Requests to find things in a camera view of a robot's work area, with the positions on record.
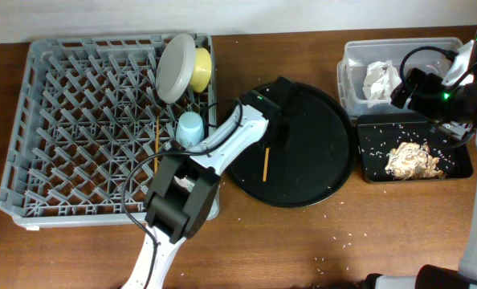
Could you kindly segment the food scraps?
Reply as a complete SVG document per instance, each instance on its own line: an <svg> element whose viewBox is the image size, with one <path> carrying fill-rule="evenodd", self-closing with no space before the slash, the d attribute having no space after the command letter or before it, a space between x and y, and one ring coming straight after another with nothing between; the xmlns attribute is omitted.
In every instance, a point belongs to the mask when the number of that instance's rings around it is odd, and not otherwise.
<svg viewBox="0 0 477 289"><path fill-rule="evenodd" d="M427 144L402 142L388 153L385 172L397 180L426 180L445 177L438 168L440 158L430 154Z"/></svg>

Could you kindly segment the blue plastic cup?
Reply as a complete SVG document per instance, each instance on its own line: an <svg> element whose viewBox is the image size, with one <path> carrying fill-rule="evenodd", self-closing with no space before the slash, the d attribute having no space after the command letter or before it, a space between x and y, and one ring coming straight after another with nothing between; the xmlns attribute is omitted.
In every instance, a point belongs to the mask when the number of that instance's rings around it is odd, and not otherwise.
<svg viewBox="0 0 477 289"><path fill-rule="evenodd" d="M196 112L184 112L178 120L175 137L185 149L201 142L204 137L204 126L200 115Z"/></svg>

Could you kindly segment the white paper napkin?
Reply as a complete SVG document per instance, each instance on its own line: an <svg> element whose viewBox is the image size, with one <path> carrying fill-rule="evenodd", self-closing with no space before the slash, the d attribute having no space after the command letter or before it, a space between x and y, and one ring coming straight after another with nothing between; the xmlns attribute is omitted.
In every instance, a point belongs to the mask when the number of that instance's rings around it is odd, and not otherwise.
<svg viewBox="0 0 477 289"><path fill-rule="evenodd" d="M368 107L390 101L392 91L401 83L399 72L391 60L369 64L362 88Z"/></svg>

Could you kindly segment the yellow plastic bowl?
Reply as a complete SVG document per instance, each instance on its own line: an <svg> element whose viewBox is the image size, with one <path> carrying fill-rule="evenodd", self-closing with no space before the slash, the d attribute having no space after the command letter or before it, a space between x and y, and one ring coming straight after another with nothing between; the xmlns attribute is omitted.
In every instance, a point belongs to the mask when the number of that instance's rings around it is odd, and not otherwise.
<svg viewBox="0 0 477 289"><path fill-rule="evenodd" d="M212 58L205 48L195 49L195 64L189 86L194 92L204 92L210 83L213 71Z"/></svg>

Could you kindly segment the pink plastic cup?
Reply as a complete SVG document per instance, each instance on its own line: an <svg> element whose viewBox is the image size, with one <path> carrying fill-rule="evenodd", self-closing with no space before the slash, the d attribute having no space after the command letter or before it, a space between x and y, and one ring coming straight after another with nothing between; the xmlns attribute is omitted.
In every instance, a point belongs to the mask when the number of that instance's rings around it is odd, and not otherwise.
<svg viewBox="0 0 477 289"><path fill-rule="evenodd" d="M194 181L190 180L189 178L187 177L184 177L182 179L180 179L178 181L178 184L183 188L185 189L186 191L188 191L189 193L192 192L192 190L194 189Z"/></svg>

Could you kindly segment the grey plate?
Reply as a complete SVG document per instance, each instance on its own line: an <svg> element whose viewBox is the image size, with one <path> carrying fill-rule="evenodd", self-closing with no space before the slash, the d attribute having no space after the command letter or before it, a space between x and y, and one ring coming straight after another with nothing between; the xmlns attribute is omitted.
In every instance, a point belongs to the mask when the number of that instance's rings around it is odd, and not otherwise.
<svg viewBox="0 0 477 289"><path fill-rule="evenodd" d="M167 104L187 89L195 66L195 43L190 35L177 35L165 47L157 68L157 94Z"/></svg>

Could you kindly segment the wooden chopstick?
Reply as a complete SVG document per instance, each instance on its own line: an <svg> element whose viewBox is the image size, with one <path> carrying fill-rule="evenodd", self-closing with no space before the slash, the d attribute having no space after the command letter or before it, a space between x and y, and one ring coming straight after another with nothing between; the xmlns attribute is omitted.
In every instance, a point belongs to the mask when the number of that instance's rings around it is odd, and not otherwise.
<svg viewBox="0 0 477 289"><path fill-rule="evenodd" d="M160 117L157 116L156 118L156 122L155 122L155 153L159 153L159 136L160 136ZM154 174L155 176L157 175L157 170L158 170L158 159L155 158L154 161L153 161L153 171L154 171Z"/></svg>
<svg viewBox="0 0 477 289"><path fill-rule="evenodd" d="M262 177L263 182L267 181L270 151L271 149L269 147L265 148L264 162L263 162L263 177Z"/></svg>

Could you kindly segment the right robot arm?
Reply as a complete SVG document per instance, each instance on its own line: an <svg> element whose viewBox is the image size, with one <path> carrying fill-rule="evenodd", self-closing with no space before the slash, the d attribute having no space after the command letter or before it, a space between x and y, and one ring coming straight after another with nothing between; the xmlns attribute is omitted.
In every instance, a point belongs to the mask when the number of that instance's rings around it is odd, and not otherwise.
<svg viewBox="0 0 477 289"><path fill-rule="evenodd" d="M469 124L477 146L477 31L467 67L453 79L434 81L430 88L421 75L401 73L400 84L391 95L392 105L407 106L441 125L451 122ZM415 276L370 274L360 284L362 288L477 288L477 185L471 232L467 248L456 271L425 265Z"/></svg>

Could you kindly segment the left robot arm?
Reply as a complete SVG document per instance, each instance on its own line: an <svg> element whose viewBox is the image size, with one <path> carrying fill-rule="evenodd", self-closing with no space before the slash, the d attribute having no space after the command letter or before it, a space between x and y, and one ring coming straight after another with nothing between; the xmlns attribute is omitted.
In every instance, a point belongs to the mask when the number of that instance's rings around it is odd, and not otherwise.
<svg viewBox="0 0 477 289"><path fill-rule="evenodd" d="M297 87L296 82L279 77L260 90L246 92L235 100L228 119L205 140L184 151L153 154L132 170L126 185L150 161L160 161L143 201L145 219L126 214L145 232L145 240L124 287L162 287L181 245L205 223L227 167L253 144L287 139L283 110Z"/></svg>

